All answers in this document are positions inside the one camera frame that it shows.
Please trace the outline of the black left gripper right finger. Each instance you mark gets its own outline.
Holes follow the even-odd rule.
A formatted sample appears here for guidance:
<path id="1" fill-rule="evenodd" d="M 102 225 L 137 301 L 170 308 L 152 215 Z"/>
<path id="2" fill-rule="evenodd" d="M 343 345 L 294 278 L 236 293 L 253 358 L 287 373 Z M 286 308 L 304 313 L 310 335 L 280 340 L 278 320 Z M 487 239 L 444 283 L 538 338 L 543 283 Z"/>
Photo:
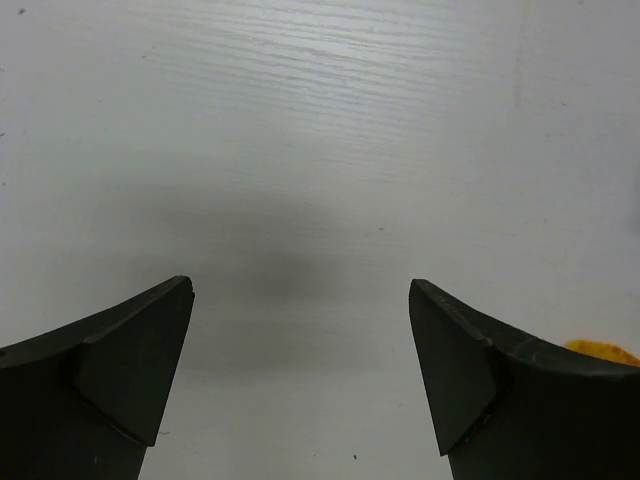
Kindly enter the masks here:
<path id="1" fill-rule="evenodd" d="M 639 370 L 549 343 L 416 279 L 409 316 L 456 479 L 635 479 Z"/>

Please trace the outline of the orange round lego piece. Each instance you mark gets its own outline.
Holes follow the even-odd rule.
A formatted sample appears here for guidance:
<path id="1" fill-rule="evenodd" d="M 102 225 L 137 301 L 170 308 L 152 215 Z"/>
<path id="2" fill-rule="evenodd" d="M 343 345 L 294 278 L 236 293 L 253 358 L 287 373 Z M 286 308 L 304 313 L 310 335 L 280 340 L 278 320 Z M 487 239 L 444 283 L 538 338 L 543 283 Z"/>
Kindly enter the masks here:
<path id="1" fill-rule="evenodd" d="M 614 344 L 576 339 L 567 342 L 565 347 L 571 351 L 590 357 L 624 365 L 640 366 L 639 358 Z"/>

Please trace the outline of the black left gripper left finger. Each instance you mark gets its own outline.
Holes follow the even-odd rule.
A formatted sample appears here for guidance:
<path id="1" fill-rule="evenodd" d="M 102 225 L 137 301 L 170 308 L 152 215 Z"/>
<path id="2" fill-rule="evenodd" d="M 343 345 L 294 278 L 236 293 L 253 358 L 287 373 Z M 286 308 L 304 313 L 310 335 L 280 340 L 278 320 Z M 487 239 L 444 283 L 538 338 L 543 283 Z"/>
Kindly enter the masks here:
<path id="1" fill-rule="evenodd" d="M 136 479 L 159 435 L 195 294 L 175 276 L 1 350 L 4 479 Z"/>

